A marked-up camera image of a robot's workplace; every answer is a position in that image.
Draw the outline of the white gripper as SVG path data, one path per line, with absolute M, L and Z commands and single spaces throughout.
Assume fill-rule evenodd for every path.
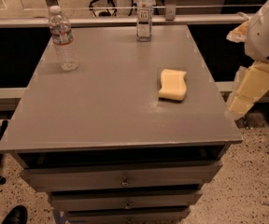
M 260 61 L 250 67 L 240 66 L 235 74 L 224 115 L 228 119 L 238 120 L 269 91 L 269 0 L 250 21 L 230 31 L 226 39 L 234 43 L 246 40 L 245 53 L 253 60 Z

